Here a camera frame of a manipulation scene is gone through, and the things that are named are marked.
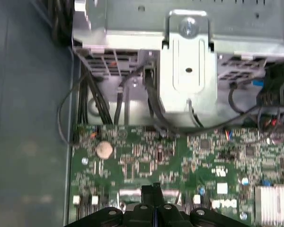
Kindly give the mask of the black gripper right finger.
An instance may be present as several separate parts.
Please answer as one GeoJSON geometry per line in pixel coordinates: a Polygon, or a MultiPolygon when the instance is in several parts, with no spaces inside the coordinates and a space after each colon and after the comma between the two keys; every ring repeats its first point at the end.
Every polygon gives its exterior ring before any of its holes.
{"type": "Polygon", "coordinates": [[[159,183],[154,184],[154,207],[160,227],[245,227],[239,221],[231,219],[206,208],[196,208],[186,214],[175,205],[164,201],[159,183]]]}

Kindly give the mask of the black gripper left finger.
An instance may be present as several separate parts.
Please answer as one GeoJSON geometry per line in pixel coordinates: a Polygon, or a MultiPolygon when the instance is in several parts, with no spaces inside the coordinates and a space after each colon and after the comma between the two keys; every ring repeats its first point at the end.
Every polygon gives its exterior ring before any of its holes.
{"type": "Polygon", "coordinates": [[[68,227],[153,227],[153,186],[142,187],[141,202],[127,206],[122,212],[107,207],[67,225],[68,227]]]}

